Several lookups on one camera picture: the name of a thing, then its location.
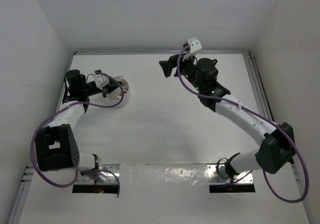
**white enclosure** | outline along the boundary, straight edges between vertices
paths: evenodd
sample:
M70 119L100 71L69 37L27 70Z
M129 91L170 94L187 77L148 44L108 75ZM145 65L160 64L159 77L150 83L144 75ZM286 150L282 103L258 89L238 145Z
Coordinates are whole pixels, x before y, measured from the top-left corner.
M20 224L40 223L259 223L306 224L302 203L278 200L261 171L253 173L255 193L210 194L206 163L257 148L254 140L228 119L203 107L177 78L166 79L158 62L171 54L76 55L71 69L83 74L101 69L124 75L130 101L118 109L90 107L74 136L79 151L96 153L103 163L120 163L120 197L73 194L35 174ZM242 54L202 54L218 60L218 81L257 111ZM100 95L91 99L103 104ZM46 175L66 183L74 171ZM280 195L299 197L290 164L271 183Z
M37 0L69 51L252 49L276 0Z

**white robotic arm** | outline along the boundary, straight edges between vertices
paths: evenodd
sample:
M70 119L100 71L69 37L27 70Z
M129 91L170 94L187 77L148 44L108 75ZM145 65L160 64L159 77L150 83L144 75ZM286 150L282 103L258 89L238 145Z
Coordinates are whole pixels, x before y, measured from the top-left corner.
M236 153L230 157L219 168L221 176L233 179L242 172L258 169L272 174L276 173L295 154L288 140L272 124L243 110L244 105L228 89L217 82L219 72L216 68L218 62L216 59L201 58L194 64L194 55L201 49L201 44L196 38L188 40L184 47L186 45L189 45L190 49L187 53L182 54L183 58L179 61L180 71L179 73L176 71L174 76L184 76L198 91L195 94L199 94L198 98L205 107L234 122L259 146L256 150ZM173 68L177 66L178 57L179 55L174 55L168 61L159 62L165 77L171 76ZM293 129L289 124L283 123L280 127L294 140Z
M110 82L108 77L93 74L93 81L86 82L79 70L70 70L65 74L65 94L63 106L68 108L43 127L35 139L38 166L41 171L76 168L79 171L99 168L99 159L95 154L80 153L73 135L79 118L88 109L89 97L102 93L104 102L113 105L121 98L121 90ZM114 78L123 88L121 105L129 100L128 83L122 77Z

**metal mounting plate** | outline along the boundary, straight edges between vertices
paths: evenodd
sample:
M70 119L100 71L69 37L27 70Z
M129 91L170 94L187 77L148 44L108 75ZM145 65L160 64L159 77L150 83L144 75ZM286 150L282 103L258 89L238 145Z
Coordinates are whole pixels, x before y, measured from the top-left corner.
M118 178L120 177L120 164L102 164L100 166L100 169L108 169L109 171L113 172ZM115 177L106 172L100 172L100 175L103 176L104 182L103 183L96 183L94 180L90 179L89 177L79 175L77 181L74 183L74 185L96 185L96 186L106 186L106 185L118 185L117 180Z
M219 176L217 173L217 164L207 164L207 173L208 173L208 179L209 179L209 185L212 186L219 186L219 185L225 185L227 184L230 180L228 179L223 179ZM247 172L240 173L238 176L236 176L234 179L240 179L244 177ZM250 173L248 176L246 176L243 180L241 180L238 183L235 183L234 185L254 185L254 178L252 176L252 173Z

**purple cable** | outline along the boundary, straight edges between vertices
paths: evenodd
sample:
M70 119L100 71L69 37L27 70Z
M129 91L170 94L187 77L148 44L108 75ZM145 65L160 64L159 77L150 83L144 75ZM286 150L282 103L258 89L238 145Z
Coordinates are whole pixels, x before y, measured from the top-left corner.
M117 194L116 194L116 197L118 198L119 194L120 194L120 181L119 181L119 178L113 172L111 172L109 170L88 170L88 171L81 171L80 173L81 174L95 174L95 173L100 173L100 172L110 173L111 175L114 176L114 178L118 182L118 191L117 191Z
M103 76L106 76L108 77L110 80L112 80L114 83L116 83L117 86L119 86L120 90L121 90L121 93L122 93L122 96L121 96L121 99L119 100L118 103L116 104L113 104L113 105L110 105L110 106L104 106L104 105L99 105L99 104L94 104L94 103L88 103L88 102L76 102L76 103L72 103L70 104L68 107L65 107L61 110L59 110L58 112L52 114L51 116L49 116L48 118L46 118L38 127L37 129L35 130L34 134L33 134L33 137L32 137L32 140L31 140L31 144L30 144L30 158L31 158L31 162L32 162L32 165L33 165L33 168L35 169L35 171L39 174L39 176L45 180L47 183L49 183L50 185L52 186L55 186L57 188L66 188L66 187L70 187L72 184L74 184L78 178L78 171L76 170L75 171L75 177L74 179L68 183L68 184L58 184L58 183L55 183L53 181L51 181L49 178L47 178L42 172L41 170L39 169L39 167L37 166L37 162L36 162L36 158L35 158L35 140L36 140L36 136L38 134L38 132L40 131L40 129L45 125L47 124L49 121L51 121L56 115L66 111L68 108L72 107L72 106L75 106L77 104L85 104L85 105L91 105L91 106L94 106L94 107L99 107L99 108L114 108L116 107L117 105L119 105L122 100L124 99L124 89L122 88L121 84L116 81L113 77L105 74L105 73L100 73L100 72L96 72L95 71L95 74L100 74L100 75L103 75Z
M285 199L283 197L280 197L275 191L274 189L272 188L268 178L267 178L267 174L265 171L263 171L263 176L264 176L264 179L265 179L265 182L266 184L268 185L268 187L270 188L271 192L277 197L279 198L280 200L286 202L286 203L299 203L301 201L303 201L307 195L308 195L308 191L309 191L309 174L308 174L308 170L307 170L307 166L306 166L306 163L302 157L302 154L301 152L299 151L299 149L296 147L295 143L293 142L293 140L289 137L289 135L284 131L282 130L282 128L271 122L270 120L268 120L267 118L265 118L264 116L256 113L256 112L253 112L252 110L244 107L244 106L241 106L239 107L239 104L236 103L236 102L233 102L231 100L228 100L228 99L225 99L225 98L220 98L220 97L214 97L214 96L207 96L207 95L203 95L203 94L200 94L200 93L197 93L197 92L194 92L192 89L190 89L186 84L185 82L183 81L182 79L182 76L181 76L181 72L180 72L180 60L181 60L181 57L182 57L182 54L189 48L190 46L189 45L186 45L182 51L180 52L179 56L178 56L178 59L177 59L177 64L176 64L176 70L177 70L177 74L178 74L178 78L181 82L181 84L191 93L193 93L194 95L198 96L198 97L201 97L201 98L209 98L209 99L215 99L215 100L220 100L220 101L225 101L225 102L228 102L228 103L231 103L233 104L234 106L238 107L238 108L241 108L243 109L244 111L248 112L248 113L251 113L261 119L263 119L264 121L270 123L271 125L273 125L282 135L284 135L284 137L289 141L291 147L293 148L293 150L295 151L296 155L298 156L300 162L301 162L301 165L302 165L302 169L303 169L303 173L304 173L304 181L305 181L305 186L304 186L304 192L302 194L302 196L298 199L295 199L295 200L288 200L288 199Z

